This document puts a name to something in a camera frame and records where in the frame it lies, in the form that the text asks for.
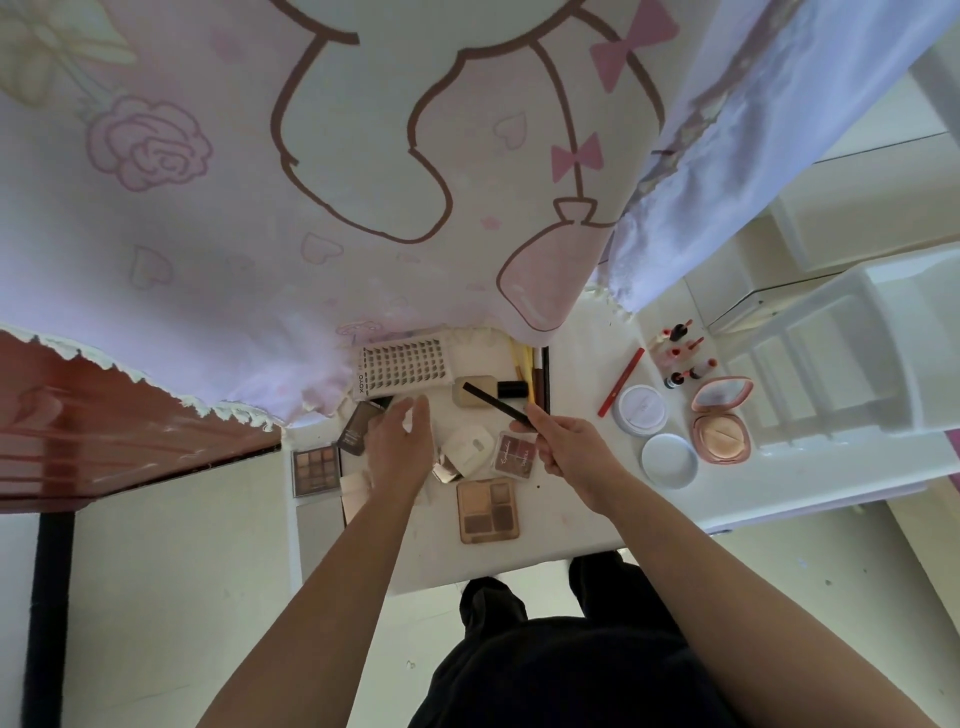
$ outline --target red lip pencil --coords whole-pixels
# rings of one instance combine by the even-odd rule
[[[613,402],[616,400],[616,396],[620,394],[620,390],[623,389],[623,385],[627,383],[627,379],[630,378],[630,375],[636,369],[636,364],[639,362],[640,358],[643,356],[643,353],[646,350],[643,347],[640,347],[636,350],[634,358],[630,360],[630,363],[627,365],[627,368],[623,370],[623,374],[620,375],[620,379],[616,381],[616,384],[613,386],[613,389],[610,390],[610,393],[607,395],[607,398],[604,400],[603,406],[600,407],[597,412],[597,417],[604,417],[610,408],[613,406]]]

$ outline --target round white lid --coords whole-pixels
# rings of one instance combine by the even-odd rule
[[[638,435],[659,431],[667,421],[666,402],[660,392],[646,384],[636,384],[620,393],[616,400],[618,420]]]
[[[640,454],[640,465],[654,485],[675,490],[692,483],[700,470],[693,446],[680,435],[666,433],[647,441]]]

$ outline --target makeup sponge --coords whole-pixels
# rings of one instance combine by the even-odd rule
[[[710,454],[719,460],[733,460],[747,447],[740,424],[723,415],[705,417],[700,423],[700,438]]]

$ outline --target pink bow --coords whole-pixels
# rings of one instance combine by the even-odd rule
[[[590,46],[590,57],[593,58],[604,90],[611,93],[616,87],[631,51],[644,45],[673,40],[679,32],[680,26],[670,17],[660,0],[640,0],[630,30],[623,40]]]
[[[603,169],[603,152],[600,151],[600,137],[597,132],[592,133],[587,141],[580,145],[580,149],[568,152],[563,147],[550,147],[550,161],[553,166],[553,181],[559,182],[570,168],[576,164],[583,164],[590,169]]]

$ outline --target nude eyeshadow palette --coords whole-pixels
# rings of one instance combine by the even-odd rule
[[[340,488],[340,454],[336,443],[294,452],[294,497]]]
[[[509,541],[520,535],[514,485],[509,477],[463,480],[457,484],[460,540],[464,544]]]

